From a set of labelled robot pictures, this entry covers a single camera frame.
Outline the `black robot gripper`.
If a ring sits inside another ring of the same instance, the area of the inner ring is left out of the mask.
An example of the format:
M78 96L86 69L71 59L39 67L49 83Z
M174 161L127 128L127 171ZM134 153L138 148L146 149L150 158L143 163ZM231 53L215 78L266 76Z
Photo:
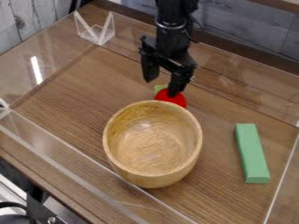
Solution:
M143 35L139 48L143 76L147 82L155 80L165 68L171 75L169 96L174 98L190 84L197 62L189 53L193 38L193 20L183 20L175 26L157 20L155 36Z

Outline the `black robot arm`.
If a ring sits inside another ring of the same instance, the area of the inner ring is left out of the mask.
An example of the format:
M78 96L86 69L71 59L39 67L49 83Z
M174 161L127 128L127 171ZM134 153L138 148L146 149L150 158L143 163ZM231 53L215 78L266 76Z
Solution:
M193 13L199 0L155 0L158 15L155 36L143 35L139 48L143 77L151 82L163 67L171 73L169 96L174 98L193 79L197 62L189 53L193 42Z

